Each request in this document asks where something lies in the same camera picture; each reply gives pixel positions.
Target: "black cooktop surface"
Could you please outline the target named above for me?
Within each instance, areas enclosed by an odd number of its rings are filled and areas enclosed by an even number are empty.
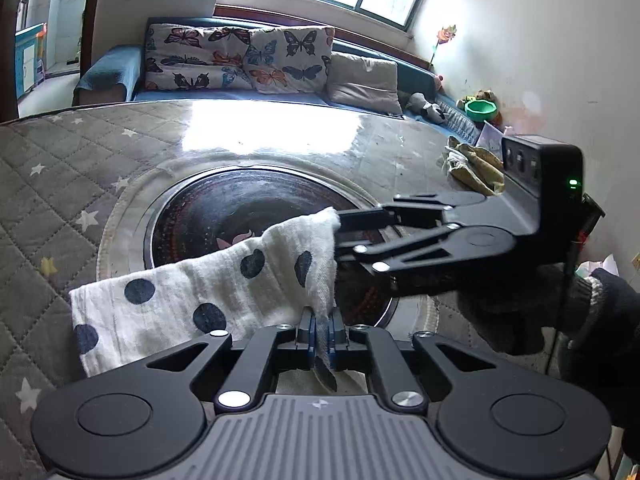
[[[180,190],[160,212],[151,235],[147,268],[197,258],[229,247],[268,227],[332,206],[356,205],[340,193],[299,174],[238,168],[209,174]],[[338,241],[383,241],[378,231],[338,234]],[[346,324],[375,324],[391,298],[355,264],[338,264],[336,305]]]

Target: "blue sofa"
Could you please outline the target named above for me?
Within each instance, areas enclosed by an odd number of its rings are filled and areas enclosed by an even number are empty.
[[[245,20],[233,20],[229,18],[177,18],[175,16],[159,16],[149,18],[146,28],[154,23],[177,23],[190,27],[244,27],[261,28],[274,27],[269,23],[248,22]],[[476,143],[479,130],[473,122],[455,107],[454,102],[448,96],[436,92],[433,74],[401,59],[388,56],[381,52],[362,47],[343,40],[334,40],[333,50],[346,52],[356,56],[373,57],[394,61],[398,65],[398,91],[413,94],[420,92],[430,102],[438,102],[444,113],[449,114],[447,122],[433,124],[420,116],[410,112],[406,115],[414,120],[430,124],[446,136],[453,135],[459,140]],[[336,104],[322,94],[297,93],[297,94],[260,94],[255,90],[225,90],[207,89],[199,91],[161,91],[146,90],[144,88],[144,46],[143,45],[118,45],[102,56],[80,79],[74,98],[76,104],[96,104],[99,101],[100,92],[111,92],[114,101],[161,101],[175,99],[248,99],[269,100],[292,103],[305,103],[319,106],[331,106],[345,108],[359,112],[375,114],[370,110],[356,108],[342,104]]]

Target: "star-patterned table cover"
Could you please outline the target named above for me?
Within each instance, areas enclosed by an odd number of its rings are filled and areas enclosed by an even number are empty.
[[[428,125],[301,104],[172,101],[75,108],[0,125],[0,478],[44,469],[38,400],[80,380],[68,292],[95,281],[105,222],[151,168],[197,152],[279,153],[323,165],[378,200],[450,189]],[[438,331],[488,349],[447,294]],[[546,354],[521,362],[540,368]]]

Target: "yellow star print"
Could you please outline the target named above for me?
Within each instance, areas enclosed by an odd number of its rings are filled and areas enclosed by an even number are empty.
[[[58,270],[56,269],[56,266],[53,264],[53,258],[43,257],[42,260],[40,261],[40,270],[47,277],[49,277],[55,272],[58,272]]]

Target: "cable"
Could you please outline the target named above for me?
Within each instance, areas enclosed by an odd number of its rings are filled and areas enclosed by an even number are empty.
[[[549,359],[546,361],[545,365],[545,375],[549,375],[549,370],[551,369],[551,361],[556,354],[558,349],[558,344],[560,340],[560,327],[564,323],[564,311],[566,310],[566,304],[569,299],[569,288],[571,287],[571,281],[574,278],[574,269],[576,263],[578,262],[578,256],[580,255],[580,248],[582,247],[581,243],[572,240],[571,247],[569,247],[569,251],[566,256],[566,261],[564,263],[564,269],[562,270],[562,286],[560,288],[560,302],[558,304],[558,312],[556,313],[556,322],[554,327],[556,328],[556,333],[554,334],[554,342],[551,347],[551,352],[549,354]]]

